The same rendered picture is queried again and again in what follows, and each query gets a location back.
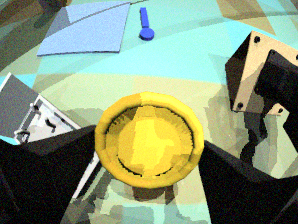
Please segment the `white dish rack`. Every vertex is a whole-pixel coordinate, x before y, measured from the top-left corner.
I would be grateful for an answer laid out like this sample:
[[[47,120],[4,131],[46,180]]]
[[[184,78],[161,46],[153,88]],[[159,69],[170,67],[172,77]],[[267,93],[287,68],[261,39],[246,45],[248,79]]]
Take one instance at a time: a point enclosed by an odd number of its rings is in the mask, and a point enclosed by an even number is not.
[[[13,76],[13,73],[9,72],[1,83],[0,136],[11,137],[19,145],[81,128],[71,117],[51,104],[51,101]],[[73,200],[84,194],[100,165],[97,153],[94,152],[81,183],[74,190]]]

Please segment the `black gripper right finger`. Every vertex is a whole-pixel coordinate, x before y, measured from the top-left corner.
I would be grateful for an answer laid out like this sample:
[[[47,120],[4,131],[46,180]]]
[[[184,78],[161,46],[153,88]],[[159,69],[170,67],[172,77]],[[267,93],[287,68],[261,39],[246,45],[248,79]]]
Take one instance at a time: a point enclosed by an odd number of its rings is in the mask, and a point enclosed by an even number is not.
[[[201,175],[212,224],[275,224],[298,198],[298,176],[277,179],[204,140]]]

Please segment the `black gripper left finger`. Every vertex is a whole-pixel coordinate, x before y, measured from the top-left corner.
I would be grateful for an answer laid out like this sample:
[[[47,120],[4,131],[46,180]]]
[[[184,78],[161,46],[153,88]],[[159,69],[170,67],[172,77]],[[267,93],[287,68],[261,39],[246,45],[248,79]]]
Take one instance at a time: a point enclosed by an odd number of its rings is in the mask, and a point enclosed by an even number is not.
[[[27,224],[60,224],[94,155],[96,124],[11,144],[0,139],[0,180]]]

